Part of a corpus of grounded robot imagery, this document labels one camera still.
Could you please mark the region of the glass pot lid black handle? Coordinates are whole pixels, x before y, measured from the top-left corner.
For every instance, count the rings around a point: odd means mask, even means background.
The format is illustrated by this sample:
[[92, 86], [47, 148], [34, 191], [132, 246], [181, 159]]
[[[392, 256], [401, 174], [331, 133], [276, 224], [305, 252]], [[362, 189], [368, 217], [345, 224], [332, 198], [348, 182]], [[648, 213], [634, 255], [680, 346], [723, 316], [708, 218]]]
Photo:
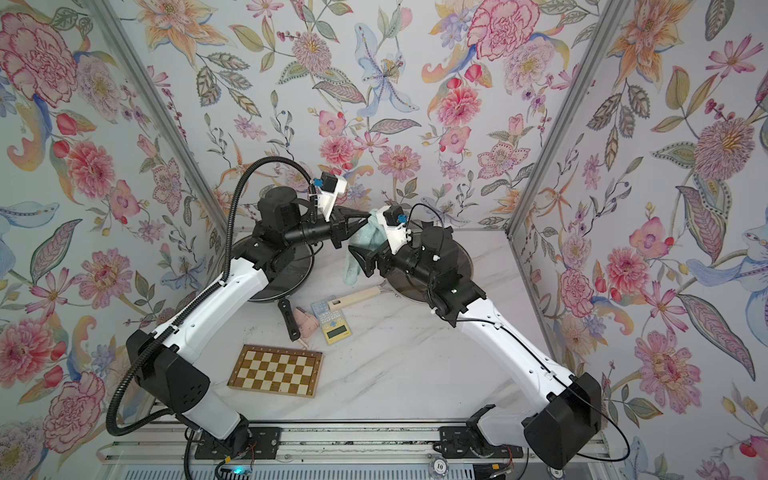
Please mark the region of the glass pot lid black handle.
[[473, 265], [467, 250], [452, 237], [443, 242], [429, 240], [423, 249], [421, 234], [400, 249], [395, 259], [402, 257], [402, 266], [392, 266], [384, 275], [388, 286], [396, 293], [416, 302], [427, 302], [429, 287], [436, 288], [451, 280], [472, 279]]

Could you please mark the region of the glass wok lid black handle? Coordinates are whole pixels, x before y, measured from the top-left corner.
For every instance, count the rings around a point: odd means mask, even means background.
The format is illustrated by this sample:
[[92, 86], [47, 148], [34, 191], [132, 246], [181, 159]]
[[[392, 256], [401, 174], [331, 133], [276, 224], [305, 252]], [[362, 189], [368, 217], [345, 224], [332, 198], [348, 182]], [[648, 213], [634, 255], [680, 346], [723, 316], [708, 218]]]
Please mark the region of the glass wok lid black handle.
[[312, 249], [306, 244], [277, 247], [254, 237], [238, 240], [232, 258], [248, 260], [266, 275], [266, 286], [248, 299], [253, 303], [287, 297], [307, 280], [314, 266]]

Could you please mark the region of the light green cleaning cloth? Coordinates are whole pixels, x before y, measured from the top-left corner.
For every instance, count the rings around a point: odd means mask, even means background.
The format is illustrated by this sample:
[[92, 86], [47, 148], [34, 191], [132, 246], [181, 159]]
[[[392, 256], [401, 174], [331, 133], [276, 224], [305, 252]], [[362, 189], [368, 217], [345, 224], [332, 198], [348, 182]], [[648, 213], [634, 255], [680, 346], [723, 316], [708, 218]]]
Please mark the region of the light green cleaning cloth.
[[[376, 250], [382, 244], [387, 242], [384, 228], [377, 219], [377, 210], [371, 210], [370, 216], [365, 226], [357, 231], [349, 240], [349, 246], [361, 247], [364, 250]], [[347, 251], [345, 255], [345, 269], [343, 281], [348, 286], [353, 286], [357, 282], [358, 276], [362, 270], [357, 260]]]

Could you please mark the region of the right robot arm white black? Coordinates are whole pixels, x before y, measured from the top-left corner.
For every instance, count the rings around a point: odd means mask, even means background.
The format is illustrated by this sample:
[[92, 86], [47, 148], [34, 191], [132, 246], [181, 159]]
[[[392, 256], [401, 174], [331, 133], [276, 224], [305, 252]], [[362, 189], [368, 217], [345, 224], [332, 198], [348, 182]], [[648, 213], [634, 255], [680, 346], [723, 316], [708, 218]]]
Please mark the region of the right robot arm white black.
[[488, 445], [528, 448], [547, 466], [563, 469], [600, 431], [599, 382], [550, 359], [461, 273], [451, 228], [427, 223], [417, 240], [409, 240], [402, 226], [388, 231], [394, 241], [375, 249], [348, 248], [362, 272], [386, 276], [396, 271], [422, 283], [430, 310], [483, 347], [527, 400], [520, 413], [482, 408], [467, 421], [471, 434]]

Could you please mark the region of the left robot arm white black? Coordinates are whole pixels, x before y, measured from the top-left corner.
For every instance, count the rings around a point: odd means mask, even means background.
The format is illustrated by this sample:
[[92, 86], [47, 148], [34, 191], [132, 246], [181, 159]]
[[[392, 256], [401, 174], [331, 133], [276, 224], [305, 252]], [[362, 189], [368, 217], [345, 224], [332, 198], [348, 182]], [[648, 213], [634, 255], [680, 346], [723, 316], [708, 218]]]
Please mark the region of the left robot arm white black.
[[253, 296], [264, 290], [294, 262], [299, 247], [330, 241], [335, 248], [361, 229], [368, 213], [335, 203], [320, 192], [308, 200], [289, 187], [262, 198], [250, 236], [232, 246], [222, 273], [171, 320], [147, 333], [134, 332], [127, 350], [131, 365], [108, 408], [107, 430], [127, 435], [155, 420], [149, 415], [131, 425], [117, 422], [117, 409], [131, 384], [140, 386], [190, 428], [204, 431], [231, 448], [249, 436], [248, 421], [211, 388], [197, 361], [209, 341]]

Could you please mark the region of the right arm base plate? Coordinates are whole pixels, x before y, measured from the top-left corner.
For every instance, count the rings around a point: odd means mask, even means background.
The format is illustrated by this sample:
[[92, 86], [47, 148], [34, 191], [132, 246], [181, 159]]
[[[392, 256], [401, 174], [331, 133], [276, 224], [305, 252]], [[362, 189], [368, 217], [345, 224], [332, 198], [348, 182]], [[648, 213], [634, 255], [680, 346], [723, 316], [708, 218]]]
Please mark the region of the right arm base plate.
[[442, 426], [438, 429], [439, 439], [433, 450], [446, 459], [462, 460], [509, 460], [522, 459], [524, 450], [518, 446], [493, 446], [476, 428], [463, 426]]

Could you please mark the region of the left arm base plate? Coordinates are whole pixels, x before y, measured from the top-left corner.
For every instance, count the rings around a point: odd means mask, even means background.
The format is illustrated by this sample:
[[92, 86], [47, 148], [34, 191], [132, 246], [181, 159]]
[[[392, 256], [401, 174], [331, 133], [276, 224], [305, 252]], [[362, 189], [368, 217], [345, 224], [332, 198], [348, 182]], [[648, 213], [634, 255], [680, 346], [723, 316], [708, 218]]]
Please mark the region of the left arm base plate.
[[203, 432], [194, 452], [195, 460], [274, 460], [280, 445], [279, 427], [237, 428], [224, 440]]

